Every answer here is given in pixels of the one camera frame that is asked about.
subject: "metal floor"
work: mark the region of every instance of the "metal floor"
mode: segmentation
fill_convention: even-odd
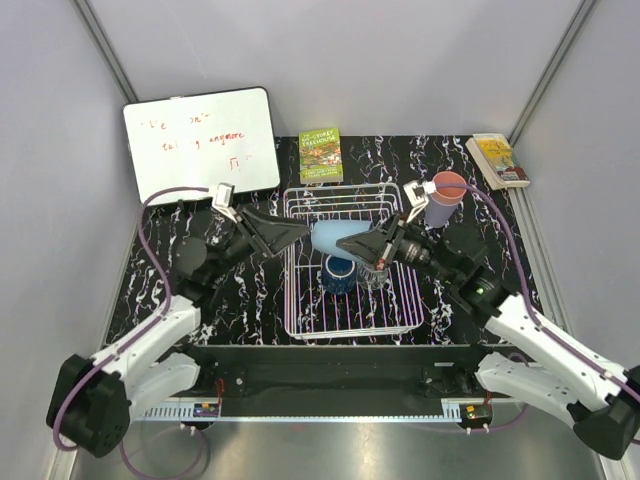
[[[496,406],[494,424],[516,412]],[[188,466],[197,439],[166,423],[134,424],[126,438],[132,462],[147,475],[170,477]],[[517,426],[494,434],[434,433],[407,424],[219,423],[206,431],[207,458],[187,479],[202,480],[601,480],[600,463],[573,432],[530,409]],[[141,441],[147,443],[140,449]],[[79,455],[73,480],[135,479],[118,451]]]

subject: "dark blue mug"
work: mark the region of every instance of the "dark blue mug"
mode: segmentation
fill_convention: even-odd
[[[345,295],[356,286],[356,262],[329,255],[322,265],[322,286],[332,295]]]

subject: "black marble table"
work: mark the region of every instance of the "black marble table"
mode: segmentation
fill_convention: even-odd
[[[505,191],[491,192],[480,170],[464,147],[468,137],[456,136],[385,136],[342,137],[344,184],[393,182],[398,186],[414,179],[431,179],[437,172],[453,170],[470,185],[490,192],[516,237],[518,250],[527,274],[534,304],[538,301],[533,275],[526,258],[509,197]],[[282,194],[299,187],[298,139],[276,139],[281,186],[271,191],[241,194],[239,203],[252,203],[271,214],[283,213]],[[193,202],[181,211],[177,205],[162,206],[147,213],[146,233],[160,262],[169,268],[170,247],[188,235],[216,242],[225,228],[222,216]],[[479,199],[465,195],[462,208],[451,222],[477,226],[488,246],[486,264],[502,278],[517,286],[517,275],[505,233],[495,215]],[[439,231],[430,232],[438,235]],[[202,319],[191,340],[200,345],[294,345],[304,344],[291,338],[284,329],[284,274],[282,258],[262,261],[247,259],[224,280],[215,314]],[[420,281],[425,322],[400,336],[377,336],[314,340],[312,344],[336,345],[428,345],[497,343],[500,339],[475,327],[460,309],[450,302],[442,285],[430,278]],[[147,260],[137,238],[131,247],[107,343],[111,343],[144,320],[164,299],[160,276]]]

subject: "white wire rack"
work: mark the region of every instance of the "white wire rack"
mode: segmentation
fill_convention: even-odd
[[[373,226],[402,211],[393,183],[290,188],[284,192],[284,216],[318,220],[370,220]],[[416,272],[394,263],[379,289],[357,285],[347,295],[324,292],[324,254],[305,236],[285,251],[285,329],[297,339],[397,335],[424,322]]]

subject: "pink cup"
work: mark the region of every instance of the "pink cup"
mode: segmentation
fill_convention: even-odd
[[[466,185],[467,182],[460,175],[451,171],[437,173],[433,177],[433,182],[436,184],[436,191],[429,198],[429,203],[424,212],[424,222],[430,227],[440,228],[444,227],[449,221],[467,191],[464,188],[456,187],[438,188],[438,185],[449,183]]]

